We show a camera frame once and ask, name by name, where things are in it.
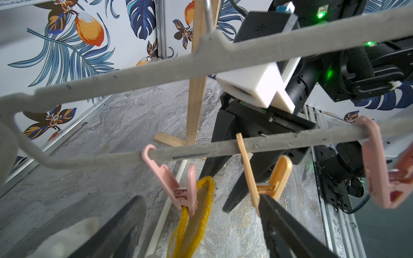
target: pink clip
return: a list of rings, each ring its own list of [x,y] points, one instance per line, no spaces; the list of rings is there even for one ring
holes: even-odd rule
[[[187,206],[189,216],[192,217],[197,209],[197,173],[195,165],[190,164],[187,175],[187,188],[179,187],[179,183],[176,181],[171,170],[163,164],[161,167],[149,158],[148,151],[150,149],[156,149],[152,144],[147,145],[142,151],[142,158],[154,172],[158,180],[161,182],[166,194],[172,200],[173,204],[181,210],[181,206]]]
[[[362,145],[370,195],[382,208],[396,208],[413,191],[413,143],[396,164],[396,171],[389,173],[379,126],[365,116],[359,117],[356,124],[370,132],[369,141]]]

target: gray marble floor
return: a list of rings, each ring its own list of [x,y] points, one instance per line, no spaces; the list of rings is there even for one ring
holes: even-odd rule
[[[209,142],[220,108],[219,84],[208,79],[202,106],[198,143]],[[52,156],[76,157],[137,151],[166,132],[185,137],[188,81],[119,94],[106,103],[92,122],[60,146]],[[203,161],[190,160],[200,173]],[[167,164],[174,173],[179,162]],[[240,156],[232,157],[215,177],[214,206],[206,234],[194,257],[268,257],[261,222],[250,198],[230,214],[222,206],[242,172]],[[30,254],[50,235],[88,217],[107,222],[135,195],[145,197],[147,214],[135,257],[143,257],[166,195],[147,167],[103,167],[89,170],[53,170],[38,166],[0,199],[0,257]],[[320,241],[325,242],[311,157],[293,173],[280,203]],[[171,207],[156,254],[166,255],[179,213]]]

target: wooden stick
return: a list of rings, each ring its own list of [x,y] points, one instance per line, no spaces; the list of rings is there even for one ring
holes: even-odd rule
[[[214,28],[218,20],[221,0],[211,0]],[[205,22],[204,2],[195,1],[194,30],[192,38],[192,53],[195,53],[202,35],[207,33]],[[204,101],[206,76],[189,80],[188,114],[186,118],[186,145],[193,145],[197,141],[199,119],[201,117],[202,103]]]
[[[241,151],[242,160],[244,161],[244,173],[245,173],[245,178],[247,180],[248,190],[249,190],[249,193],[251,194],[251,202],[259,217],[259,210],[258,210],[259,194],[257,190],[257,185],[255,184],[254,175],[252,174],[252,168],[251,168],[251,164],[248,159],[247,151],[244,146],[244,141],[242,140],[242,134],[237,133],[236,136],[237,136],[238,147],[240,148],[240,151]]]
[[[185,141],[183,139],[177,138],[167,133],[155,134],[154,141],[161,143],[161,144],[165,144],[168,147],[185,146]]]

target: orange clothespin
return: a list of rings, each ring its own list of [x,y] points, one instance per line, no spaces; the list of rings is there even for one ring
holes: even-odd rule
[[[268,194],[278,201],[281,197],[282,191],[287,184],[288,178],[290,177],[292,170],[292,162],[289,157],[281,155],[275,165],[270,180],[268,183],[255,183],[254,175],[252,173],[251,164],[248,159],[248,154],[244,146],[244,141],[242,140],[242,134],[237,133],[237,143],[241,151],[241,156],[244,161],[244,173],[247,180],[248,190],[251,194],[251,202],[257,215],[260,216],[258,205],[259,205],[259,195]]]
[[[268,183],[258,183],[258,194],[268,194],[278,201],[281,194],[287,185],[288,178],[290,177],[292,170],[291,159],[285,155],[281,155],[278,158],[277,163],[271,172],[270,180]]]

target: blue leaf pattern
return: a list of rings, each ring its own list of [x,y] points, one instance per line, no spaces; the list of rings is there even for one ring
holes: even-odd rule
[[[101,1],[102,1],[102,0],[94,0],[93,2],[90,3],[90,5],[97,5],[97,4],[99,4]],[[119,18],[119,15],[117,15],[117,14],[115,13],[115,11],[113,10],[112,3],[113,3],[113,0],[110,1],[110,12],[112,13],[112,16],[113,16],[115,19],[117,19],[117,18]],[[109,0],[105,0],[105,14],[106,14],[106,17],[107,17],[107,6],[108,6],[108,4],[109,4]]]
[[[364,13],[380,12],[413,4],[413,0],[367,0]]]
[[[382,95],[383,102],[381,105],[380,105],[381,96],[371,97],[368,99],[361,99],[361,100],[351,99],[351,101],[354,103],[354,106],[356,107],[364,107],[366,109],[377,109],[377,110],[393,110],[394,108],[404,109],[405,107],[408,107],[411,104],[413,104],[413,89],[411,85],[402,84],[401,86],[397,87],[395,90],[401,90],[401,93],[402,93],[401,98],[397,104],[396,104],[396,93],[394,92],[394,90],[389,91]]]
[[[218,14],[218,22],[216,24],[216,29],[219,31],[223,31],[225,37],[229,41],[233,41],[235,36],[237,35],[237,30],[235,29],[234,26],[231,24],[227,23],[228,21],[234,21],[238,20],[243,22],[244,19],[238,15],[239,12],[234,9],[232,6],[230,0],[222,0],[221,1],[221,7],[219,9],[219,14]]]
[[[155,3],[152,0],[126,0],[129,20],[135,35],[145,39],[156,27],[155,16],[149,10],[149,7],[155,13]]]
[[[44,39],[43,49],[38,56],[32,59],[9,65],[17,68],[26,68],[45,60],[39,75],[29,87],[41,83],[46,78],[46,86],[49,86],[51,84],[66,82],[69,74],[71,80],[77,80],[113,71],[114,68],[110,67],[113,63],[107,62],[107,60],[113,55],[114,49],[106,52],[110,45],[110,36],[104,23],[103,26],[106,31],[107,44],[104,47],[94,50],[91,49],[95,46],[83,42],[78,36],[75,21],[71,23],[70,28],[62,33],[60,37],[58,34],[48,33],[47,26],[44,36],[31,29],[27,29],[29,33]]]

